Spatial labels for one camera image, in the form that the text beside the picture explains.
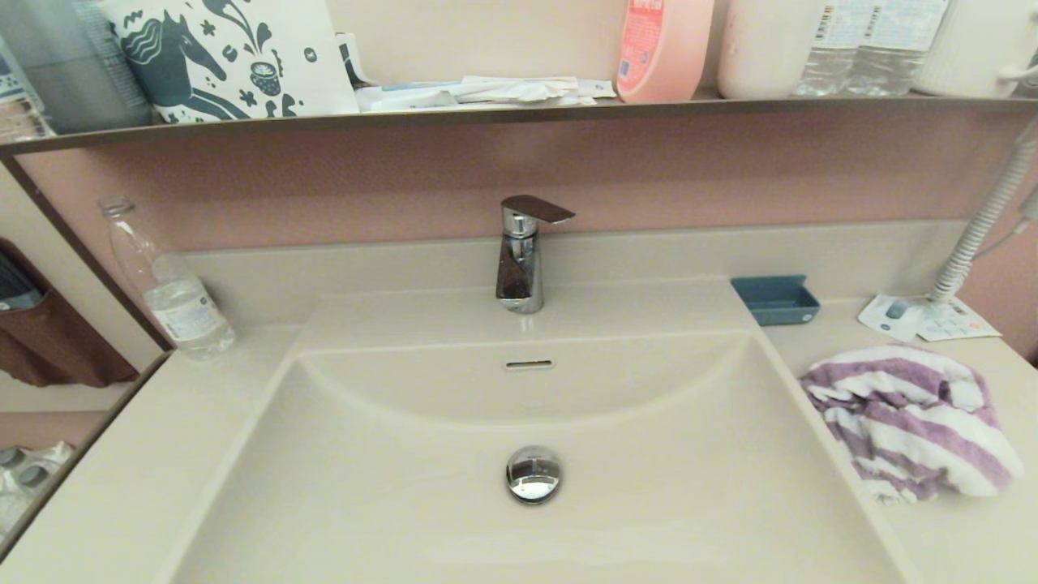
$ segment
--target pink wall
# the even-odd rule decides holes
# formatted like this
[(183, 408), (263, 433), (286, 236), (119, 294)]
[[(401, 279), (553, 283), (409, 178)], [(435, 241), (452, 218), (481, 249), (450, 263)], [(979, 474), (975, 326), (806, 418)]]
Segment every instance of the pink wall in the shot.
[[(185, 249), (488, 235), (519, 192), (575, 210), (555, 229), (568, 231), (964, 218), (1027, 121), (899, 109), (256, 134), (19, 160), (112, 266), (95, 205), (112, 193)], [(1036, 241), (978, 266), (963, 295), (1021, 353), (1038, 346)]]

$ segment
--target chrome drain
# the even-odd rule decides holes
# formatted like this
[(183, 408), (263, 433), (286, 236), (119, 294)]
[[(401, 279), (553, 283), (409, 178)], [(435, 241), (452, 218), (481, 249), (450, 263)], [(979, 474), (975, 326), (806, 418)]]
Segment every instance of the chrome drain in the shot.
[(558, 493), (563, 466), (558, 456), (547, 448), (527, 446), (509, 458), (504, 478), (517, 501), (542, 505)]

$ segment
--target sink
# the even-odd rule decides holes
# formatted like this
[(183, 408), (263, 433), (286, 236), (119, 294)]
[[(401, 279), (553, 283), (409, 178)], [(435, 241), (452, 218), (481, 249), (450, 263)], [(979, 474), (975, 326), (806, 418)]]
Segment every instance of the sink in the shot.
[[(734, 291), (586, 287), (577, 303), (574, 287), (522, 318), (492, 296), (493, 311), (449, 316), (482, 302), (467, 290), (332, 303), (189, 522), (170, 580), (909, 580)], [(577, 314), (610, 295), (644, 298), (593, 325)], [(504, 482), (528, 445), (564, 473), (538, 507)]]

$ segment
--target faucet lever handle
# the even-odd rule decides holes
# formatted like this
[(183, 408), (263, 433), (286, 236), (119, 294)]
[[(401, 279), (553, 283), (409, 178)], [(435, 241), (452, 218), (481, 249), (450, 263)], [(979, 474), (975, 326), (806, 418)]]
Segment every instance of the faucet lever handle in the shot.
[(520, 239), (537, 234), (538, 220), (561, 223), (575, 216), (576, 213), (568, 208), (530, 194), (518, 194), (501, 201), (504, 234)]

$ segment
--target bottle cap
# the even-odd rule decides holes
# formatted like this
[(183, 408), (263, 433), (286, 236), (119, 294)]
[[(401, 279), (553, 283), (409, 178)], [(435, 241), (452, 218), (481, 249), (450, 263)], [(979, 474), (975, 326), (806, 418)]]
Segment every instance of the bottle cap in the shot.
[(119, 217), (136, 208), (136, 205), (125, 196), (106, 198), (99, 201), (98, 204), (101, 206), (101, 213), (106, 218)]

